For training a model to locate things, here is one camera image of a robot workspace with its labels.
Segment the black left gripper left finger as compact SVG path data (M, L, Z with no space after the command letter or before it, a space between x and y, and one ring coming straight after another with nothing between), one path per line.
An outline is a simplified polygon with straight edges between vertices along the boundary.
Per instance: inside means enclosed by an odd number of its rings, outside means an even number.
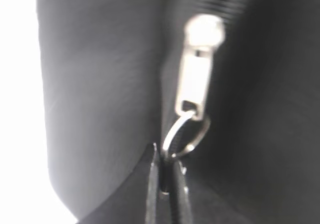
M153 155L149 166L149 176L145 201L145 224L157 223L158 199L160 191L161 158L156 143L152 144Z

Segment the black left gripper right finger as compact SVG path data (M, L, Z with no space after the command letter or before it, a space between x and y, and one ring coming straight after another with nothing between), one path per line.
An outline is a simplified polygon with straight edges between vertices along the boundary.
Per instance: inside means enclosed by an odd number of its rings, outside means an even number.
M193 224L193 214L189 199L189 188L183 173L181 161L165 163L164 187L169 196L169 209L172 224Z

